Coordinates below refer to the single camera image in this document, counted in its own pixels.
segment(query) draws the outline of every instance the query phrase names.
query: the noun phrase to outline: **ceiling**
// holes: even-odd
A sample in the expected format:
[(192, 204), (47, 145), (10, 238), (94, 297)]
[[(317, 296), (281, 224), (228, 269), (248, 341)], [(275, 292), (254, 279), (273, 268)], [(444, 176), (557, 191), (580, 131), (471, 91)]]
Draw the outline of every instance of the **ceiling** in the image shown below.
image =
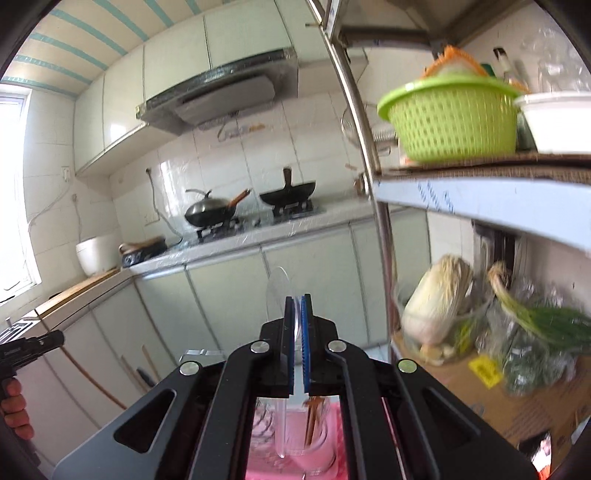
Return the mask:
[(3, 83), (80, 95), (162, 30), (232, 0), (63, 0), (36, 26)]

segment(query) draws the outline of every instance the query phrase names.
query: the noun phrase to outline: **wall socket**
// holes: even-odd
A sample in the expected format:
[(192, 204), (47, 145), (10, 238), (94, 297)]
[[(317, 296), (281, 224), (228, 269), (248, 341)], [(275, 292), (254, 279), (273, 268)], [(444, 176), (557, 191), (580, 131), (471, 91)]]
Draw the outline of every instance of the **wall socket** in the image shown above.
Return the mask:
[(156, 223), (158, 220), (160, 220), (160, 215), (153, 210), (144, 214), (144, 226)]
[(70, 167), (62, 167), (61, 168), (61, 177), (64, 179), (66, 183), (69, 183), (72, 179), (72, 174), (70, 172)]

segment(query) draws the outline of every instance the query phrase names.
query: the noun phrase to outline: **human hand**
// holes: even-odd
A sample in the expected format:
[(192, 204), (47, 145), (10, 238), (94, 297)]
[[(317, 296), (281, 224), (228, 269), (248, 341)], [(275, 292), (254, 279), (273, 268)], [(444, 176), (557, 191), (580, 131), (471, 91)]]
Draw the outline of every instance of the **human hand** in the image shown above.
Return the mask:
[(21, 393), (21, 383), (13, 378), (6, 386), (6, 392), (9, 397), (0, 403), (6, 425), (14, 429), (14, 432), (23, 440), (31, 440), (35, 431), (30, 425), (29, 415), (25, 410), (27, 402)]

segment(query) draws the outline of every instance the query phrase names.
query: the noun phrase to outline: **white plastic bowl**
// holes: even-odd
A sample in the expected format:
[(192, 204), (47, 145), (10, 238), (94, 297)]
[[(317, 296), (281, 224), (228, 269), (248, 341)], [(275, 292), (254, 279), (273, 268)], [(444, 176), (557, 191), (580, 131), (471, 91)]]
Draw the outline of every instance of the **white plastic bowl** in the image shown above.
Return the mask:
[(533, 93), (515, 100), (540, 153), (591, 153), (591, 92)]
[(76, 245), (76, 255), (87, 277), (93, 277), (118, 267), (117, 237), (114, 233), (96, 236)]

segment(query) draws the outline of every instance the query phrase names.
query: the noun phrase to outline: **green plastic basket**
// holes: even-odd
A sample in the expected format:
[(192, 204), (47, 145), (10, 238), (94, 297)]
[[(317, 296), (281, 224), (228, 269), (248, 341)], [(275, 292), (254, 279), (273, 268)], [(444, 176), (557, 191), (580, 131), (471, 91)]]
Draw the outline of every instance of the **green plastic basket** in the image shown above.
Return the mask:
[(449, 75), (407, 83), (385, 95), (378, 115), (394, 125), (417, 162), (462, 160), (515, 152), (522, 95), (490, 77)]

